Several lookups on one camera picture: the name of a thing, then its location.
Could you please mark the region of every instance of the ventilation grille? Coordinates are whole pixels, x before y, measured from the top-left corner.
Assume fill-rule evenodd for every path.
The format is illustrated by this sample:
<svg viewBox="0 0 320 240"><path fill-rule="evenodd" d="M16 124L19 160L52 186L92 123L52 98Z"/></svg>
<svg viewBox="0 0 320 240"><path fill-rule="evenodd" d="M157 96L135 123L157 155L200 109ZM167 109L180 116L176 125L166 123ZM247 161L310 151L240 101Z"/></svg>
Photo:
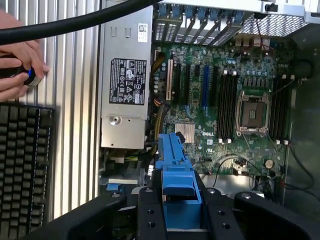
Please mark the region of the ventilation grille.
<svg viewBox="0 0 320 240"><path fill-rule="evenodd" d="M285 37L307 24L303 17L288 15L268 15L264 19L258 20L261 35L269 37ZM244 22L243 28L239 33L259 34L254 15Z"/></svg>

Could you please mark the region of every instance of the power supply label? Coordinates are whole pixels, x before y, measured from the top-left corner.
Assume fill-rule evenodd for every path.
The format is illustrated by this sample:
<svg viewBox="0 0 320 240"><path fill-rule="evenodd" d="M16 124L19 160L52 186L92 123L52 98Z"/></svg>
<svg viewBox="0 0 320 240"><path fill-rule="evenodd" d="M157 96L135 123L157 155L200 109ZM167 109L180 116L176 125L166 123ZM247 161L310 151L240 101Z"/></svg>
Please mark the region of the power supply label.
<svg viewBox="0 0 320 240"><path fill-rule="evenodd" d="M144 105L147 61L114 58L111 61L110 104Z"/></svg>

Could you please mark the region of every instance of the blue drive bracket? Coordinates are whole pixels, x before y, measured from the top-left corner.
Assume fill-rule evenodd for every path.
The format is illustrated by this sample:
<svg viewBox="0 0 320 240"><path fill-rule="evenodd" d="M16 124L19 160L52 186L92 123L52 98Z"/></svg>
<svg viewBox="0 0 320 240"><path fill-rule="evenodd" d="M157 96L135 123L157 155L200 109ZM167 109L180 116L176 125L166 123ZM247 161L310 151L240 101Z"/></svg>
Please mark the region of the blue drive bracket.
<svg viewBox="0 0 320 240"><path fill-rule="evenodd" d="M184 154L175 133L160 134L160 160L155 168L162 170L163 212L167 228L198 229L201 227L202 199L192 164Z"/></svg>

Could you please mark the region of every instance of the black keyboard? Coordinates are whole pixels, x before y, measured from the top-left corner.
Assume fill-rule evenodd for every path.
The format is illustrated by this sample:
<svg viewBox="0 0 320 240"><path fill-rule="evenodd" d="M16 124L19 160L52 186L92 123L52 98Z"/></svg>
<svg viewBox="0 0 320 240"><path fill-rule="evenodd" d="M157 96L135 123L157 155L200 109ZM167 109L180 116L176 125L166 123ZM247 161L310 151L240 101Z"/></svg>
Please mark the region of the black keyboard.
<svg viewBox="0 0 320 240"><path fill-rule="evenodd" d="M45 222L53 115L50 108L0 104L0 240Z"/></svg>

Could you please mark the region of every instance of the cpu socket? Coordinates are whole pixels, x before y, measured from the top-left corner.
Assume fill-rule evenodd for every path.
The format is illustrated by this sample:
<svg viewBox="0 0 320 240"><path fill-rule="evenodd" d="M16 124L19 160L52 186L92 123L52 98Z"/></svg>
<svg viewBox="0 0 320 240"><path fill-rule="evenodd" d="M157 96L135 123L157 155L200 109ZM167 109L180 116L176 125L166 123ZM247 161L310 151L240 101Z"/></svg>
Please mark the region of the cpu socket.
<svg viewBox="0 0 320 240"><path fill-rule="evenodd" d="M270 101L267 93L263 96L246 95L241 92L236 106L236 134L253 134L268 131Z"/></svg>

